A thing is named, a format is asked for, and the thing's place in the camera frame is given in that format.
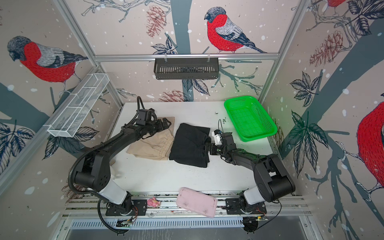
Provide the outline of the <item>beige shorts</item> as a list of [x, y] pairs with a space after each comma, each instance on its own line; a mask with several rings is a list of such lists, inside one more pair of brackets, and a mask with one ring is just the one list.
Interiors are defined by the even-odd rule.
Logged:
[[132, 143], [127, 150], [128, 154], [134, 155], [136, 158], [167, 161], [170, 156], [171, 148], [174, 143], [174, 117], [167, 117], [171, 122], [171, 126], [153, 137], [148, 139], [140, 139]]

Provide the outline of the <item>black shorts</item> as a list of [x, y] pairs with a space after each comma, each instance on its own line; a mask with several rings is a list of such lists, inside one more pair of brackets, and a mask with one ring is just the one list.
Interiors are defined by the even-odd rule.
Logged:
[[171, 148], [169, 159], [182, 165], [207, 168], [209, 163], [206, 145], [211, 143], [210, 128], [180, 124]]

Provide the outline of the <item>green plastic basket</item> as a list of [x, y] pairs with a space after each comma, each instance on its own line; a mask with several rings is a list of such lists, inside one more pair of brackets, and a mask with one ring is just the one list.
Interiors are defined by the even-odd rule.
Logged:
[[224, 102], [224, 107], [243, 142], [271, 137], [278, 131], [274, 121], [254, 97], [228, 99]]

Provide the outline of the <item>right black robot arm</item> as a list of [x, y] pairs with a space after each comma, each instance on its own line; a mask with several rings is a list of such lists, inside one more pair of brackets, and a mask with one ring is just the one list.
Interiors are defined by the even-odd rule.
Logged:
[[227, 207], [228, 211], [260, 213], [259, 204], [277, 201], [296, 191], [294, 181], [278, 155], [257, 155], [237, 148], [232, 133], [215, 130], [212, 136], [215, 142], [208, 147], [208, 152], [212, 156], [220, 156], [226, 163], [251, 170], [256, 183], [255, 187], [242, 191], [238, 200], [239, 206]]

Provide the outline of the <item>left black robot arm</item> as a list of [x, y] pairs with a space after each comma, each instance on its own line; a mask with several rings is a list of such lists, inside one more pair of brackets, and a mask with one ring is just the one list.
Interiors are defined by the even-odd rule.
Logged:
[[87, 148], [75, 161], [68, 175], [68, 185], [73, 193], [96, 196], [123, 214], [132, 211], [132, 195], [112, 180], [110, 161], [130, 144], [145, 136], [152, 137], [172, 125], [167, 118], [158, 119], [154, 109], [139, 109], [135, 117], [124, 124], [117, 135]]

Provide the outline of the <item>pink plastic tray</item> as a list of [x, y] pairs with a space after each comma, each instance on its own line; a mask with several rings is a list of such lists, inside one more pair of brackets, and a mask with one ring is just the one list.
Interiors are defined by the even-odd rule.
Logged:
[[215, 217], [217, 203], [216, 198], [188, 188], [181, 188], [176, 200], [176, 205], [179, 208], [208, 218]]

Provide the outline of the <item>small pink toy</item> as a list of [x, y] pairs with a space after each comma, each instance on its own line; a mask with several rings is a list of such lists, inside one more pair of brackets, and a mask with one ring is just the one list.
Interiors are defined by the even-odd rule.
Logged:
[[152, 197], [147, 200], [147, 206], [151, 208], [159, 208], [161, 201], [157, 200], [155, 197]]

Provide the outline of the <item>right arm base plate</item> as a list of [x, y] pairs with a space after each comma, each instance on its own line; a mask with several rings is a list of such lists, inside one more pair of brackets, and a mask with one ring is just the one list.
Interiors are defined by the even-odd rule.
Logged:
[[226, 210], [228, 215], [267, 214], [264, 202], [250, 205], [243, 198], [226, 199], [225, 206], [222, 209]]

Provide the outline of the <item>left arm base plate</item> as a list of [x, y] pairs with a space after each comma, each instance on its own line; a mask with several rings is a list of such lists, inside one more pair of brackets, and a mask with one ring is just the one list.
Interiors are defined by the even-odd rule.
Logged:
[[122, 205], [112, 203], [107, 204], [106, 216], [122, 217], [122, 216], [145, 216], [147, 211], [146, 200], [129, 200]]

